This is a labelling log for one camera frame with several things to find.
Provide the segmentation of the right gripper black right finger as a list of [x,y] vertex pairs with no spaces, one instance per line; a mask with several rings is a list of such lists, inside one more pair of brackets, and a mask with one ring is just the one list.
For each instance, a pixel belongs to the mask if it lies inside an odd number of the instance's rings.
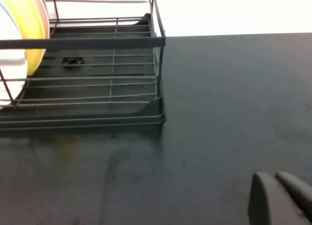
[[278,171],[276,179],[288,192],[295,204],[304,212],[306,217],[312,216],[312,187],[286,171]]

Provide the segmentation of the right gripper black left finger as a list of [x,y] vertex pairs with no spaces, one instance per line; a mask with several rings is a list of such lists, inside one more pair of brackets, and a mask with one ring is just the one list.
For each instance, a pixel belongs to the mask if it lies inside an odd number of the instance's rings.
[[253,174],[248,217],[251,225],[310,224],[310,217],[306,217],[276,177],[266,172]]

